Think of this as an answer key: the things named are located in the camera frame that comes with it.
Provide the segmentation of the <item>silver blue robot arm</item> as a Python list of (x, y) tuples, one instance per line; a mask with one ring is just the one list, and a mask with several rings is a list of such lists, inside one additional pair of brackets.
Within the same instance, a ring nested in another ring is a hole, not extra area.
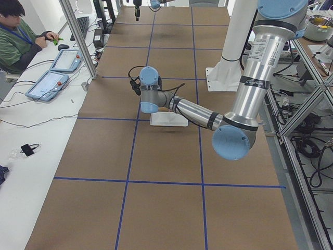
[(245, 157), (255, 143), (259, 108), (283, 47), (304, 34), (307, 7), (307, 1), (258, 1), (254, 42), (229, 112), (221, 115), (177, 96), (176, 90), (162, 89), (157, 70), (150, 66), (140, 71), (139, 83), (130, 78), (132, 89), (141, 97), (141, 111), (152, 114), (160, 107), (167, 108), (199, 127), (212, 130), (212, 146), (222, 158)]
[[(172, 2), (173, 0), (151, 0), (150, 1), (150, 10), (153, 12), (157, 12), (161, 8), (161, 4), (165, 4), (168, 2)], [(133, 0), (133, 4), (135, 6), (135, 18), (136, 21), (139, 21), (140, 18), (140, 7), (142, 5), (142, 0)]]

